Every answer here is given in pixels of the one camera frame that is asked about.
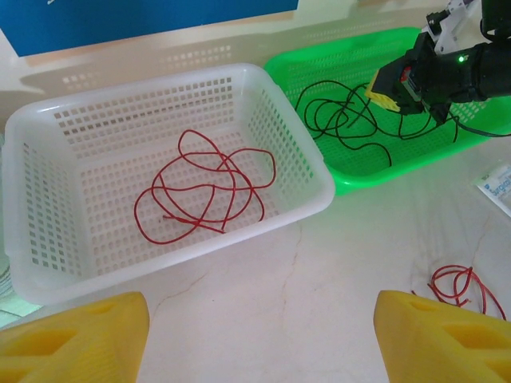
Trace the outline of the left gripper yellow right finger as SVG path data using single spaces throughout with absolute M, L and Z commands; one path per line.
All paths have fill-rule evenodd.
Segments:
M 510 380 L 510 324 L 502 319 L 383 290 L 374 331 L 391 382 Z

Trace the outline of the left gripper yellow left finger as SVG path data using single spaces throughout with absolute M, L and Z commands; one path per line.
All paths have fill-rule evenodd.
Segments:
M 149 335 L 140 292 L 112 296 L 1 332 L 3 382 L 134 382 Z

